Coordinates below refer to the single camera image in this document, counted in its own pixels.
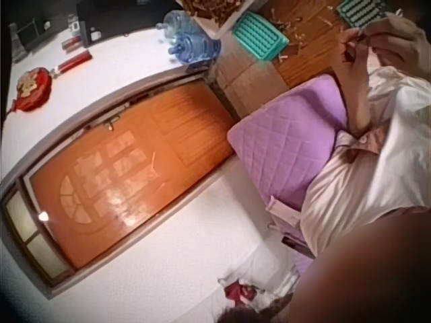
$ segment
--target wooden door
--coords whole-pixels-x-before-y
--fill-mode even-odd
[[[202,81],[138,103],[56,154],[30,179],[47,225],[81,268],[232,154],[234,124]]]

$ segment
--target hand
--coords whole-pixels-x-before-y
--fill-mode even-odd
[[[341,32],[332,57],[332,69],[343,91],[350,131],[356,136],[367,131],[371,121],[368,107],[368,47],[357,43],[359,36],[360,30],[357,28]],[[347,50],[354,51],[352,60],[347,58]]]
[[[412,21],[387,13],[365,29],[368,44],[384,63],[431,81],[431,44]]]

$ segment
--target pink cushion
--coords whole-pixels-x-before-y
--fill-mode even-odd
[[[322,75],[286,92],[228,133],[262,199],[300,210],[347,116],[335,80]]]

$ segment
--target glass window pane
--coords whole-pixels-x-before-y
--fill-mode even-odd
[[[66,265],[57,257],[41,234],[36,236],[27,245],[27,248],[51,278],[55,278],[67,270]]]
[[[16,192],[12,199],[10,199],[6,205],[6,209],[22,241],[25,242],[34,232],[36,232],[37,227],[36,224],[34,224],[33,219],[27,210],[27,206],[19,192]]]

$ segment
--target plastic water bottle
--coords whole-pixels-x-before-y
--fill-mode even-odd
[[[215,59],[220,54],[222,43],[208,37],[204,32],[199,34],[177,34],[174,46],[168,49],[169,54],[184,63]]]
[[[157,24],[158,30],[164,30],[166,38],[173,39],[176,34],[187,32],[193,34],[202,32],[197,22],[185,11],[172,10],[168,12],[163,19],[163,24]]]

